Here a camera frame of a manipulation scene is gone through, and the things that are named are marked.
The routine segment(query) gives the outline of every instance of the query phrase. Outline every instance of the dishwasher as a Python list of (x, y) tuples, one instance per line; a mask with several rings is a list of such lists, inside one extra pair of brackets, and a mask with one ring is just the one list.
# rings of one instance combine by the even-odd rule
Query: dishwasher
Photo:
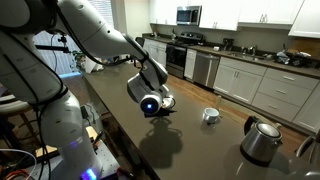
[(197, 52), (193, 81), (206, 87), (213, 88), (219, 61), (220, 56)]

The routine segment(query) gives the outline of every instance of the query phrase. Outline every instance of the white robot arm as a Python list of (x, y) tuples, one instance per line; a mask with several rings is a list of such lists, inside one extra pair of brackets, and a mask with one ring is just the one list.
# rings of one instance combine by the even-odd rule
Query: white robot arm
[(55, 179), (79, 178), (88, 169), (99, 177), (101, 161), (83, 127), (79, 102), (32, 41), (34, 34), (52, 29), (69, 34), (92, 60), (130, 54), (147, 66), (128, 81), (129, 95), (146, 114), (160, 109), (168, 92), (167, 72), (132, 38), (108, 26), (86, 0), (0, 1), (0, 82), (40, 110), (43, 139), (57, 147), (64, 160), (55, 170), (67, 168), (69, 173), (64, 172), (63, 178), (55, 173)]

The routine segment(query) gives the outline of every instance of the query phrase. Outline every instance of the bottle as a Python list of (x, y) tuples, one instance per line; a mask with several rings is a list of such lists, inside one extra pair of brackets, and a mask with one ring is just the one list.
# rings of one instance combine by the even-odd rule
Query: bottle
[(176, 40), (176, 38), (177, 38), (177, 35), (176, 35), (176, 33), (174, 32), (174, 29), (172, 29), (172, 34), (171, 34), (171, 40)]

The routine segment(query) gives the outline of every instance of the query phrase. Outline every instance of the backsplash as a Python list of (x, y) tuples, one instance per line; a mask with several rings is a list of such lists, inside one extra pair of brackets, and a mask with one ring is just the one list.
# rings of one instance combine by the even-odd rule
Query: backsplash
[(259, 50), (279, 52), (283, 49), (283, 44), (286, 47), (291, 47), (294, 37), (288, 36), (289, 30), (283, 29), (263, 29), (242, 27), (238, 31), (225, 31), (215, 29), (203, 29), (195, 26), (169, 26), (169, 25), (151, 25), (154, 31), (160, 34), (170, 35), (172, 29), (177, 35), (181, 32), (197, 32), (205, 35), (206, 41), (214, 43), (222, 43), (223, 38), (233, 38), (234, 46), (251, 47), (258, 46)]

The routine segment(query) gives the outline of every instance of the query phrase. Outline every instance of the wall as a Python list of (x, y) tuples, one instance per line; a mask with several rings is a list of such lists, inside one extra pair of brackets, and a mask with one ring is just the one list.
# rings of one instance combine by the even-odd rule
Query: wall
[(152, 32), (149, 24), (148, 0), (113, 0), (112, 2), (115, 29), (133, 38)]
[(215, 29), (203, 29), (194, 26), (169, 26), (169, 25), (153, 25), (154, 29), (160, 34), (170, 35), (172, 29), (176, 33), (191, 31), (205, 35), (209, 42), (222, 43), (223, 38), (233, 38), (235, 46), (250, 47), (257, 45), (258, 49), (264, 51), (278, 52), (282, 50), (283, 44), (290, 47), (293, 43), (294, 37), (289, 37), (289, 30), (283, 29), (265, 29), (241, 27), (238, 31), (225, 31)]

